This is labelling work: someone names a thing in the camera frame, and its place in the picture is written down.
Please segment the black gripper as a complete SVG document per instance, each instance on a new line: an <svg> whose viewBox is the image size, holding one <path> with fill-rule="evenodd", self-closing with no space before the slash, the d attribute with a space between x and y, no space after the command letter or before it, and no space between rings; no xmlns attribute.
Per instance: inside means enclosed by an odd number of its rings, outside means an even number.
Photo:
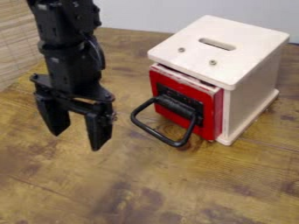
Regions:
<svg viewBox="0 0 299 224"><path fill-rule="evenodd" d="M47 74L35 74L35 100L49 132L57 136L69 126L69 111L85 114L91 149L99 151L112 137L116 113L113 94L100 85L105 57L95 39L75 45L39 42Z"/></svg>

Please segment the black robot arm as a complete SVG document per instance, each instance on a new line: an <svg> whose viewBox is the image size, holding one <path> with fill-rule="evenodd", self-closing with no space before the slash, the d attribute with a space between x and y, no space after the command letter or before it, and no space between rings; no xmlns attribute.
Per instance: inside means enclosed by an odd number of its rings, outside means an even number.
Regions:
<svg viewBox="0 0 299 224"><path fill-rule="evenodd" d="M33 74L35 100L51 133L71 126L69 113L84 116L92 150L112 136L115 96L100 86L105 57L93 35L101 26L93 0L25 0L32 11L48 73Z"/></svg>

